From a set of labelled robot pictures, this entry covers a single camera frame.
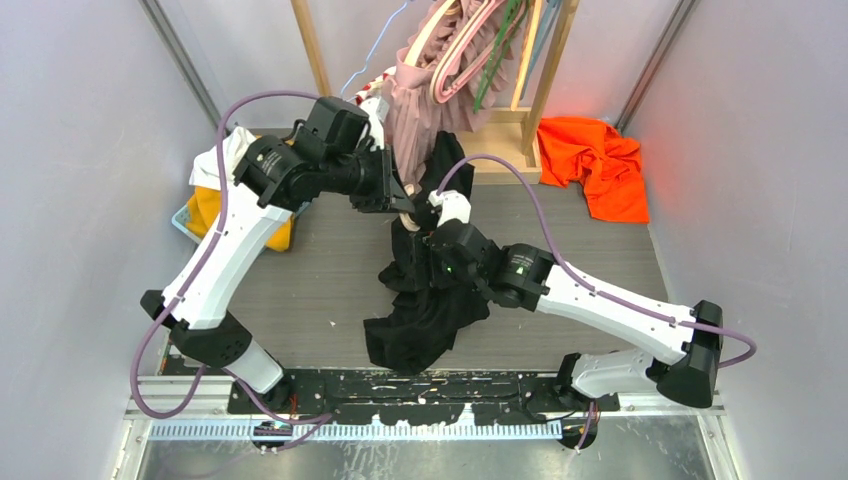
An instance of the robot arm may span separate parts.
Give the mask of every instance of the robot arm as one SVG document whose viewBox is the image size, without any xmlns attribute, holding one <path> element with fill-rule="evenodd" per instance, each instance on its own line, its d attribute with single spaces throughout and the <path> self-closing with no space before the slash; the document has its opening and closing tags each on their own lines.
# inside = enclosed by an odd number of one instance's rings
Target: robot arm
<svg viewBox="0 0 848 480">
<path fill-rule="evenodd" d="M 439 226 L 430 237 L 432 250 L 484 298 L 505 308 L 571 318 L 637 347 L 606 355 L 566 355 L 557 385 L 575 408 L 585 409 L 589 401 L 618 392 L 650 391 L 692 407 L 712 405 L 721 339 L 677 324 L 721 327 L 720 307 L 706 301 L 694 308 L 658 302 L 568 264 L 566 272 L 550 252 L 530 245 L 500 248 L 467 223 L 470 205 L 456 192 L 433 192 L 430 203 L 441 209 Z M 650 312 L 662 312 L 674 321 L 658 321 Z"/>
<path fill-rule="evenodd" d="M 229 218 L 210 253 L 207 235 L 180 275 L 141 304 L 151 318 L 177 296 L 194 267 L 204 268 L 163 325 L 184 355 L 226 368 L 270 407 L 288 400 L 283 368 L 227 311 L 236 287 L 268 239 L 292 212 L 321 192 L 348 195 L 360 212 L 412 212 L 379 123 L 385 109 L 375 99 L 364 111 L 338 98 L 319 99 L 306 121 L 295 123 L 294 142 L 263 136 L 248 147 L 227 191 Z M 212 229 L 216 229 L 216 219 Z"/>
</svg>

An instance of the white cloth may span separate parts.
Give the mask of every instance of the white cloth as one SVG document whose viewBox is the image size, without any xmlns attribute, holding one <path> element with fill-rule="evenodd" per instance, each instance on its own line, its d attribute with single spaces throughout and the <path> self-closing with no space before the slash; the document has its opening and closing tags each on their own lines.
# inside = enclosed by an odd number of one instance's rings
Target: white cloth
<svg viewBox="0 0 848 480">
<path fill-rule="evenodd" d="M 227 182 L 230 185 L 234 181 L 233 170 L 247 152 L 247 147 L 254 141 L 256 141 L 256 136 L 244 127 L 236 127 L 233 133 L 224 139 L 224 167 L 227 172 Z M 208 152 L 203 152 L 194 157 L 194 166 L 191 169 L 188 184 L 213 190 L 221 189 L 218 180 L 218 158 L 215 146 Z"/>
</svg>

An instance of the blue basket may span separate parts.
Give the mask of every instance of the blue basket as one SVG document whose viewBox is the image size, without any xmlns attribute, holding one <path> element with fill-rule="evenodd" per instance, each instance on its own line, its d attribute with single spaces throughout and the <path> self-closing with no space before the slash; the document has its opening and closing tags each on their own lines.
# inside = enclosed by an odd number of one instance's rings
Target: blue basket
<svg viewBox="0 0 848 480">
<path fill-rule="evenodd" d="M 310 202 L 304 203 L 303 206 L 300 207 L 300 210 L 298 210 L 297 212 L 294 213 L 294 216 L 298 217 L 301 213 L 303 213 L 307 209 L 307 207 L 309 207 L 309 205 L 312 205 L 312 203 L 310 203 Z M 200 242 L 203 239 L 198 237 L 197 235 L 191 233 L 191 231 L 188 228 L 186 228 L 186 226 L 185 226 L 190 221 L 191 221 L 191 215 L 189 215 L 189 213 L 188 213 L 188 205 L 183 205 L 183 208 L 177 210 L 177 213 L 175 213 L 174 216 L 171 217 L 171 223 L 175 227 L 177 227 L 177 230 L 183 232 L 188 238 L 194 240 L 194 243 L 200 245 Z"/>
</svg>

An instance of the gray floor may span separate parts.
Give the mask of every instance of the gray floor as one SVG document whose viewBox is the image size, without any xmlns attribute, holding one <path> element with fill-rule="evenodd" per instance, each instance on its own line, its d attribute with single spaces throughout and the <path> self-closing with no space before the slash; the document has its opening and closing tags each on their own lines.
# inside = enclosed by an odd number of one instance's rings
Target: gray floor
<svg viewBox="0 0 848 480">
<path fill-rule="evenodd" d="M 605 281 L 660 300 L 666 292 L 644 225 L 589 218 L 579 186 L 535 186 L 565 258 Z M 545 247 L 521 186 L 475 186 L 472 221 L 499 245 Z M 377 273 L 391 260 L 391 215 L 351 211 L 345 197 L 323 195 L 299 219 L 289 252 L 260 255 L 230 304 L 283 365 L 369 367 L 362 320 L 385 316 L 394 294 Z M 555 370 L 575 351 L 627 348 L 580 323 L 492 306 L 460 331 L 434 368 Z"/>
</svg>

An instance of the yellow cloth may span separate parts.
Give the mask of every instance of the yellow cloth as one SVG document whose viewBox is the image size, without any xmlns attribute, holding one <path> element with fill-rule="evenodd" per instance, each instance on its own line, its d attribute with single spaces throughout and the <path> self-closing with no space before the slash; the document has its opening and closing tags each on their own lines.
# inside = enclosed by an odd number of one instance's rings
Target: yellow cloth
<svg viewBox="0 0 848 480">
<path fill-rule="evenodd" d="M 200 238 L 206 235 L 218 212 L 221 211 L 221 192 L 210 188 L 194 187 L 194 195 L 188 199 L 188 213 L 191 217 L 186 228 Z M 289 249 L 291 230 L 294 226 L 294 215 L 279 228 L 265 244 L 271 250 L 284 252 Z"/>
</svg>

